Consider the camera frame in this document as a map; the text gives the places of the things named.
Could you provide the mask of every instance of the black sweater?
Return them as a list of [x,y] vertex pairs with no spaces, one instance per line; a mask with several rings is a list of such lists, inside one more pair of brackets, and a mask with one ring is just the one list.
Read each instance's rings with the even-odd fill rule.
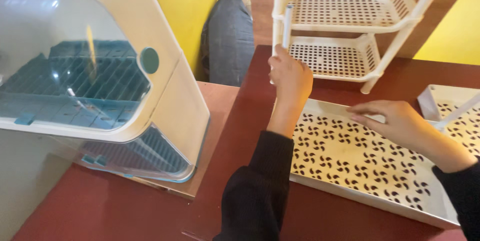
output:
[[[248,166],[226,184],[220,240],[278,240],[289,191],[293,140],[262,131]],[[480,164],[446,174],[434,167],[468,240],[480,240]]]

